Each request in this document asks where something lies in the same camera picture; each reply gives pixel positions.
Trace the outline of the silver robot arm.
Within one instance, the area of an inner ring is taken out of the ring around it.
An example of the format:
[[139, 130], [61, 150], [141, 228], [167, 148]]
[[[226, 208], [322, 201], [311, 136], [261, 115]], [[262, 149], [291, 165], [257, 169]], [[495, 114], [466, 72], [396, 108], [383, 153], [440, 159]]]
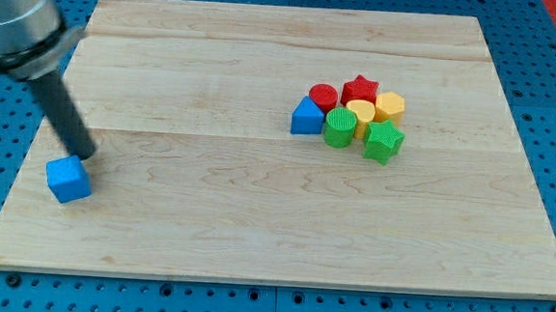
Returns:
[[84, 38], [53, 0], [0, 0], [0, 74], [32, 80], [59, 69]]

